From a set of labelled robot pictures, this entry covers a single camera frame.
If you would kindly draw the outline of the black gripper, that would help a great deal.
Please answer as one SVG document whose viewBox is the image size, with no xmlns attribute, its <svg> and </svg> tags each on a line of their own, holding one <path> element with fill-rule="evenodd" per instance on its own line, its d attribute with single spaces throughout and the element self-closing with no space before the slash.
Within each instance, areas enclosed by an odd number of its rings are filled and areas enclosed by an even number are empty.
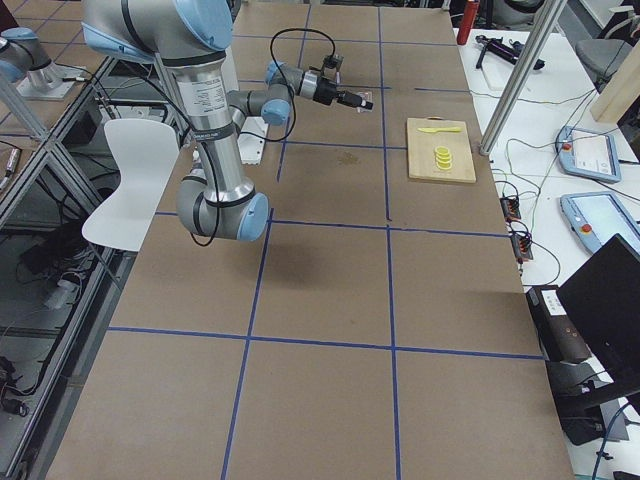
<svg viewBox="0 0 640 480">
<path fill-rule="evenodd" d="M 357 108 L 361 111 L 371 111 L 373 103 L 362 100 L 361 96 L 347 90 L 339 90 L 337 85 L 332 82 L 321 82 L 315 89 L 313 100 L 323 105 L 331 105 L 333 101 L 339 104 Z"/>
</svg>

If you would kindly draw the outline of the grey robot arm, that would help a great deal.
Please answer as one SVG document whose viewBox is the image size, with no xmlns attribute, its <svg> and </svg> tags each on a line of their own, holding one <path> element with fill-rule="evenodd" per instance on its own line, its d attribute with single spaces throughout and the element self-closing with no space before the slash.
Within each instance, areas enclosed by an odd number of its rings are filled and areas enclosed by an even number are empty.
<svg viewBox="0 0 640 480">
<path fill-rule="evenodd" d="M 29 72 L 40 71 L 51 63 L 32 29 L 14 27 L 1 32 L 1 74 L 9 82 L 24 80 Z"/>
<path fill-rule="evenodd" d="M 174 77 L 177 111 L 191 129 L 200 168 L 185 176 L 177 214 L 192 236 L 258 239 L 269 201 L 245 175 L 238 138 L 247 118 L 274 126 L 295 113 L 296 97 L 364 110 L 370 101 L 344 90 L 322 69 L 304 71 L 277 60 L 264 90 L 227 90 L 222 66 L 232 42 L 233 19 L 225 1 L 87 1 L 83 34 L 93 50 L 138 64 L 161 60 Z"/>
</svg>

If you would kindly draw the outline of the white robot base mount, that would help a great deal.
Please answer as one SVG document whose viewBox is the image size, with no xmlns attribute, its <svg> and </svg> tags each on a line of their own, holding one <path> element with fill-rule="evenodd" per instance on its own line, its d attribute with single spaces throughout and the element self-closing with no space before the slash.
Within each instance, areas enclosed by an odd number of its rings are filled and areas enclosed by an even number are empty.
<svg viewBox="0 0 640 480">
<path fill-rule="evenodd" d="M 244 121 L 238 135 L 241 162 L 244 165 L 259 165 L 265 148 L 269 126 L 260 117 L 249 117 Z"/>
</svg>

